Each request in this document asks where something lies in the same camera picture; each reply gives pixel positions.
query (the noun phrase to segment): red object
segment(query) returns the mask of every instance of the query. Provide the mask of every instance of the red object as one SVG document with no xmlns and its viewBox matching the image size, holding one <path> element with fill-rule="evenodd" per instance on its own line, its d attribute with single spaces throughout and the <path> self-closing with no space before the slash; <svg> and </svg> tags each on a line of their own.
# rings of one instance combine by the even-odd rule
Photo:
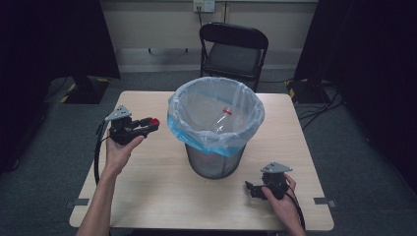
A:
<svg viewBox="0 0 417 236">
<path fill-rule="evenodd" d="M 159 120 L 158 120 L 158 119 L 156 119 L 156 118 L 153 118 L 153 119 L 150 121 L 150 124 L 151 124 L 151 125 L 153 125 L 153 124 L 159 124 Z"/>
<path fill-rule="evenodd" d="M 223 112 L 226 113 L 226 114 L 228 114 L 228 115 L 231 115 L 232 114 L 232 112 L 229 110 L 229 108 L 224 108 L 223 109 Z"/>
</svg>

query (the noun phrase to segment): blue plastic bag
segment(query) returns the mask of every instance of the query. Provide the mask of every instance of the blue plastic bag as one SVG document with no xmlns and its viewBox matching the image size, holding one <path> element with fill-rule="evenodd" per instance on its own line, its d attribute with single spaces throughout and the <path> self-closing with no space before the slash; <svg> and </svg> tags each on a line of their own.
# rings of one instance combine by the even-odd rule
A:
<svg viewBox="0 0 417 236">
<path fill-rule="evenodd" d="M 168 100 L 168 127 L 185 144 L 204 153 L 232 156 L 258 131 L 265 111 L 255 93 L 244 84 L 225 78 L 204 77 L 175 91 Z M 232 127 L 217 134 L 212 124 L 222 109 L 233 111 Z"/>
</svg>

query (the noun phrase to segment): electrical outlet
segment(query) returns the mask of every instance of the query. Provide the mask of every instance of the electrical outlet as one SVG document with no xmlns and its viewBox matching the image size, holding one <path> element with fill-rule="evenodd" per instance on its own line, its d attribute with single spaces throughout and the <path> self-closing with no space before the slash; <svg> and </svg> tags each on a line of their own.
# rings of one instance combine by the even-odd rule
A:
<svg viewBox="0 0 417 236">
<path fill-rule="evenodd" d="M 204 12 L 214 12 L 214 0 L 205 0 Z"/>
<path fill-rule="evenodd" d="M 214 12 L 214 0 L 193 0 L 194 12 Z"/>
<path fill-rule="evenodd" d="M 193 0 L 193 11 L 194 12 L 200 12 L 204 11 L 205 1 L 204 0 Z"/>
</svg>

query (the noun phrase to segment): gray carpet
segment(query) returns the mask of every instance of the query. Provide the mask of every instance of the gray carpet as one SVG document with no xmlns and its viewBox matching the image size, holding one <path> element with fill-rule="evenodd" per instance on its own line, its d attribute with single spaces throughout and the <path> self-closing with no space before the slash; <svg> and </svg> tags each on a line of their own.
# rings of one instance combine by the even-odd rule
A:
<svg viewBox="0 0 417 236">
<path fill-rule="evenodd" d="M 294 70 L 265 70 L 259 92 L 287 92 L 283 83 Z M 27 148 L 19 168 L 0 177 L 0 235 L 74 235 L 67 201 L 78 197 L 93 159 L 95 130 L 123 90 L 176 90 L 199 72 L 123 74 L 113 80 L 99 105 L 61 104 L 70 84 L 55 80 L 46 120 Z M 330 97 L 335 89 L 327 88 Z M 339 95 L 336 103 L 342 100 Z M 296 104 L 299 115 L 320 104 Z M 302 119 L 304 127 L 310 118 Z M 417 235 L 417 198 L 392 167 L 368 143 L 345 105 L 327 111 L 304 134 L 331 209 L 334 228 L 309 235 Z M 113 230 L 125 235 L 129 229 Z M 155 235 L 144 231 L 142 235 Z"/>
</svg>

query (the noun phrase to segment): mesh wastebasket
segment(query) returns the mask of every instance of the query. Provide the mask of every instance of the mesh wastebasket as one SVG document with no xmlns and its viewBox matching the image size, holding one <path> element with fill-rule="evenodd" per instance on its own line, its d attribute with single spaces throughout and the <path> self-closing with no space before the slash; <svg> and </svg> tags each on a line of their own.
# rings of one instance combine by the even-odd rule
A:
<svg viewBox="0 0 417 236">
<path fill-rule="evenodd" d="M 191 166 L 203 177 L 229 176 L 239 165 L 246 143 L 264 121 L 264 106 L 244 84 L 204 77 L 188 82 L 169 98 L 168 127 L 185 143 Z M 213 123 L 219 111 L 233 111 L 224 133 Z"/>
</svg>

